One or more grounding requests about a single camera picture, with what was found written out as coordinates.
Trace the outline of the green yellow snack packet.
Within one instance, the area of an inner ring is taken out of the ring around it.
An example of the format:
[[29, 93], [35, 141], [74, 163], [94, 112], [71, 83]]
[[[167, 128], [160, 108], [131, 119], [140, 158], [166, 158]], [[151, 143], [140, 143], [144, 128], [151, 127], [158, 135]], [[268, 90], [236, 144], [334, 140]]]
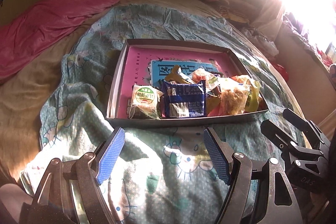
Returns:
[[250, 77], [252, 85], [237, 83], [231, 77], [219, 78], [219, 99], [217, 107], [209, 116], [228, 116], [255, 112], [262, 101], [261, 85]]

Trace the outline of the orange cracker packet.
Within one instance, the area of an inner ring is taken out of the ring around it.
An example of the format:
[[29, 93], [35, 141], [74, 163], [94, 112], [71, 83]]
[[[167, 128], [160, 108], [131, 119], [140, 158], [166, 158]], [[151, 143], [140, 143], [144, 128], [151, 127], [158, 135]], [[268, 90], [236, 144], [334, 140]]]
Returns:
[[248, 75], [233, 76], [231, 79], [240, 84], [252, 85], [251, 79]]

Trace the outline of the blue cookie packet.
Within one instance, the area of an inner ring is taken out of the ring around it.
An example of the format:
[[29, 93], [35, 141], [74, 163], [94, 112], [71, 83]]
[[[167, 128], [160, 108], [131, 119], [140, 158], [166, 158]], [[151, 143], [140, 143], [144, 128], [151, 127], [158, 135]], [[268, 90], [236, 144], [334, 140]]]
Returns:
[[164, 113], [166, 118], [199, 118], [206, 116], [206, 82], [178, 84], [162, 83]]

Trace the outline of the yellow wafer bar wrapper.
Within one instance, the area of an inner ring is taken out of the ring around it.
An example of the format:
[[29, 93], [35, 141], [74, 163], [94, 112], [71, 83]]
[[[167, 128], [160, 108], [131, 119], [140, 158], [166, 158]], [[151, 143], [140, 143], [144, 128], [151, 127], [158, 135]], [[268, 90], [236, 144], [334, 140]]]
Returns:
[[182, 72], [179, 65], [173, 67], [171, 72], [165, 77], [165, 81], [175, 81], [178, 84], [194, 84], [194, 81]]

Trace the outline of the clear bun packet green label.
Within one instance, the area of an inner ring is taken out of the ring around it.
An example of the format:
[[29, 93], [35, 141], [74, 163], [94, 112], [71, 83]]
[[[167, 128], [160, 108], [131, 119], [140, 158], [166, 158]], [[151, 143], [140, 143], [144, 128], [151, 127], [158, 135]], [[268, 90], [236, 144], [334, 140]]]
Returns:
[[150, 85], [133, 85], [129, 119], [161, 119], [160, 99], [163, 92]]

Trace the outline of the teal cartoon print blanket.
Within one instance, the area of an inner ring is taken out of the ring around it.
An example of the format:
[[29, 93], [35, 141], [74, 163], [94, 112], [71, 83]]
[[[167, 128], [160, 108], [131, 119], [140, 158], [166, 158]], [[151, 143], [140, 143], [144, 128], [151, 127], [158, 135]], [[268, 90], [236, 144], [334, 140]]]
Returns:
[[[34, 193], [51, 159], [78, 159], [113, 131], [108, 96], [120, 50], [128, 39], [200, 41], [230, 48], [261, 84], [268, 112], [255, 121], [217, 124], [215, 131], [251, 159], [280, 157], [260, 131], [271, 119], [303, 145], [282, 117], [291, 101], [267, 62], [224, 20], [157, 5], [116, 6], [99, 19], [61, 61], [62, 77], [40, 112], [42, 150], [21, 174]], [[121, 223], [213, 223], [228, 192], [203, 144], [201, 127], [128, 128], [109, 180], [101, 186]]]

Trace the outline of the pink cardboard box tray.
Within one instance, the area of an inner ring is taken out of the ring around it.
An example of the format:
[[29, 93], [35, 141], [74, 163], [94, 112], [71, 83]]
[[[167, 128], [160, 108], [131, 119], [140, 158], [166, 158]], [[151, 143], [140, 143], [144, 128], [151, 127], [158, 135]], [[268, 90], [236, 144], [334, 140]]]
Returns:
[[260, 82], [231, 49], [130, 39], [117, 62], [106, 119], [114, 127], [190, 127], [253, 121], [268, 110]]

